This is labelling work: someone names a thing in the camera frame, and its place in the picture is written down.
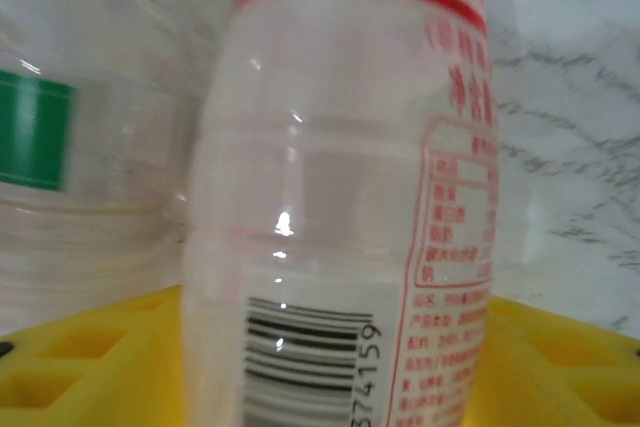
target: white marble surface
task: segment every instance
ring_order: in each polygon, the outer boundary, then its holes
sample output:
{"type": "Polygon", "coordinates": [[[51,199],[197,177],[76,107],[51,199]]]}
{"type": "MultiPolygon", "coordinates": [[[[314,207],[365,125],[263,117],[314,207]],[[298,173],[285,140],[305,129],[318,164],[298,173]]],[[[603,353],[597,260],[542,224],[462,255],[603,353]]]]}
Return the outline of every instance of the white marble surface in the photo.
{"type": "Polygon", "coordinates": [[[496,292],[640,337],[640,0],[488,0],[496,292]]]}

